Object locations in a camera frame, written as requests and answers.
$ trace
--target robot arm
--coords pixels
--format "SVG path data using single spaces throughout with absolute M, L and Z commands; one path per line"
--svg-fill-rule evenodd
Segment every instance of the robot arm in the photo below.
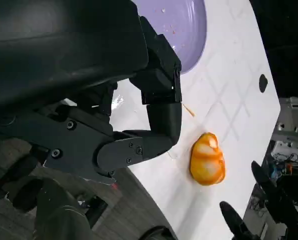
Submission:
M 134 3 L 54 1 L 46 5 L 46 21 L 55 19 L 48 33 L 39 32 L 35 19 L 29 31 L 13 19 L 16 14 L 7 15 L 31 9 L 26 4 L 13 0 L 0 7 L 0 23 L 17 22 L 21 29 L 5 27 L 0 35 L 0 135 L 31 143 L 31 154 L 46 168 L 104 184 L 115 181 L 116 169 L 157 157 L 178 142 L 181 61 Z M 141 90 L 150 131 L 115 132 L 109 123 L 113 92 L 127 78 Z M 77 106 L 58 104 L 65 98 Z

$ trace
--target screw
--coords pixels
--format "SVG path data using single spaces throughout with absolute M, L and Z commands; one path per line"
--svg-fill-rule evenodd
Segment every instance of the screw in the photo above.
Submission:
M 53 157 L 54 159 L 59 158 L 60 157 L 60 150 L 59 149 L 52 150 L 51 157 Z
M 113 177 L 115 175 L 115 173 L 116 173 L 115 171 L 111 171 L 111 172 L 109 172 L 109 176 Z
M 135 150 L 135 153 L 138 154 L 138 155 L 142 155 L 142 154 L 143 154 L 143 149 L 142 149 L 142 147 L 140 147 L 140 146 L 137 147 L 136 150 Z
M 75 126 L 76 126 L 76 123 L 74 122 L 74 121 L 69 121 L 68 123 L 67 123 L 67 129 L 68 130 L 73 130 L 74 128 L 75 128 Z

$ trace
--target orange object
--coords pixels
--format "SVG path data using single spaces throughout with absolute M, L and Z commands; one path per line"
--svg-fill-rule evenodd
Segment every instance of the orange object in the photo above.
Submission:
M 226 176 L 224 155 L 218 145 L 217 137 L 204 133 L 192 147 L 190 171 L 201 185 L 221 183 Z

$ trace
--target floor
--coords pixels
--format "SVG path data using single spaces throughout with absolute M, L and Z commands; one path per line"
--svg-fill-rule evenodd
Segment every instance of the floor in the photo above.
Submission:
M 0 166 L 7 168 L 28 152 L 30 146 L 18 139 L 0 144 Z M 93 227 L 95 240 L 137 240 L 152 227 L 168 227 L 165 217 L 127 169 L 118 170 L 114 186 L 86 182 L 58 171 L 37 167 L 36 176 L 57 180 L 72 195 L 97 195 L 108 208 Z M 22 214 L 7 200 L 0 200 L 0 240 L 29 240 L 34 229 L 35 210 Z

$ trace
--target white surface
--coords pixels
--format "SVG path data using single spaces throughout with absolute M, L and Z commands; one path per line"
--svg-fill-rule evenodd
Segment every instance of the white surface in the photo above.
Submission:
M 130 167 L 160 207 L 180 240 L 229 240 L 232 234 L 219 208 L 227 201 L 243 216 L 280 105 L 268 60 L 248 0 L 206 0 L 207 41 L 196 67 L 181 76 L 182 129 L 168 153 Z M 268 86 L 259 90 L 265 74 Z M 111 123 L 115 130 L 149 129 L 141 94 L 119 82 Z M 189 174 L 190 149 L 205 131 L 216 134 L 224 152 L 226 177 L 200 186 Z

